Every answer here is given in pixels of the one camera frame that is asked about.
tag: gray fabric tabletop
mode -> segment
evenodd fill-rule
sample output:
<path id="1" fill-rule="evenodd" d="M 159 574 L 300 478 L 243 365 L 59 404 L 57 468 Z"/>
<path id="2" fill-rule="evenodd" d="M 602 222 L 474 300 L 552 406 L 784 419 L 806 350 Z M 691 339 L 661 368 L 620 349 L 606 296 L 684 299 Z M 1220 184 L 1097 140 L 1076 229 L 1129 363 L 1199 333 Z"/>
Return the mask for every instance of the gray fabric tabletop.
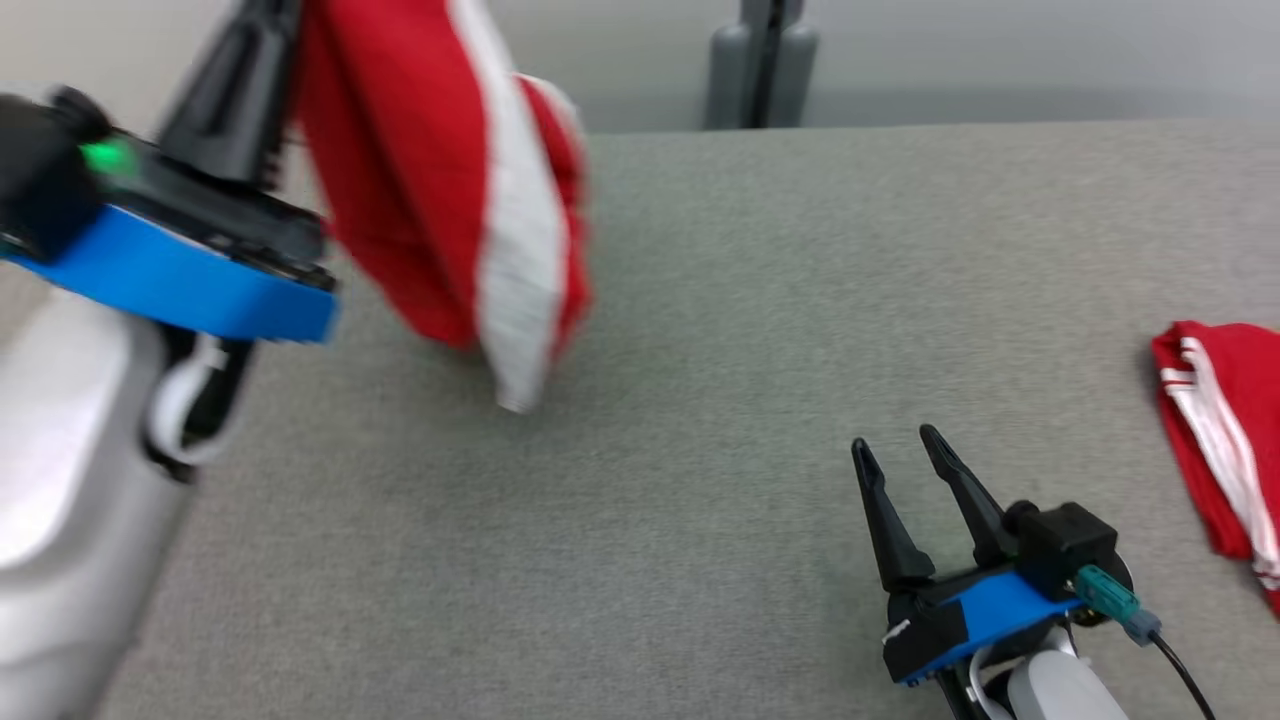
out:
<path id="1" fill-rule="evenodd" d="M 270 350 L 110 720 L 946 717 L 891 684 L 849 445 L 970 561 L 916 438 L 1002 502 L 1120 530 L 1220 717 L 1275 717 L 1280 629 L 1212 555 L 1160 424 L 1171 320 L 1280 324 L 1280 129 L 1096 123 L 594 138 L 599 295 L 544 406 L 349 265 L 333 346 Z M 3 275 L 0 331 L 38 297 Z M 1267 438 L 1275 442 L 1276 438 Z M 1198 712 L 1078 633 L 1134 719 Z"/>

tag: teal connector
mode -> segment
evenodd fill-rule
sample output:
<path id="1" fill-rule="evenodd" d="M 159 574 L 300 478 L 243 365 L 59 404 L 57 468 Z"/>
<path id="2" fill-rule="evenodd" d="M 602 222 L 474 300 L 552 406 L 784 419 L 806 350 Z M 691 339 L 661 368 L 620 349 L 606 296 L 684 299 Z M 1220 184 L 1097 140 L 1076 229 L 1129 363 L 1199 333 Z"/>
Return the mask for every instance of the teal connector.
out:
<path id="1" fill-rule="evenodd" d="M 1142 601 L 1097 565 L 1085 565 L 1075 575 L 1075 594 L 1093 610 L 1124 626 L 1139 646 L 1151 644 L 1160 630 L 1160 618 L 1142 609 Z"/>

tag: red and white cloth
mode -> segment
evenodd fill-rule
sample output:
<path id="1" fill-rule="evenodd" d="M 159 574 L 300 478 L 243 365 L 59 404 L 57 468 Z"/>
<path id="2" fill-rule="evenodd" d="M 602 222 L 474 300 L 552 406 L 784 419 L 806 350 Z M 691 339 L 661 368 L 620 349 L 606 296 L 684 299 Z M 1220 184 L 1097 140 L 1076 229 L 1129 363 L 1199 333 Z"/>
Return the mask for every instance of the red and white cloth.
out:
<path id="1" fill-rule="evenodd" d="M 315 0 L 298 113 L 333 229 L 419 333 L 531 409 L 589 301 L 576 110 L 481 0 Z"/>
<path id="2" fill-rule="evenodd" d="M 1165 429 L 1210 542 L 1253 560 L 1280 615 L 1280 334 L 1180 322 L 1151 346 Z"/>

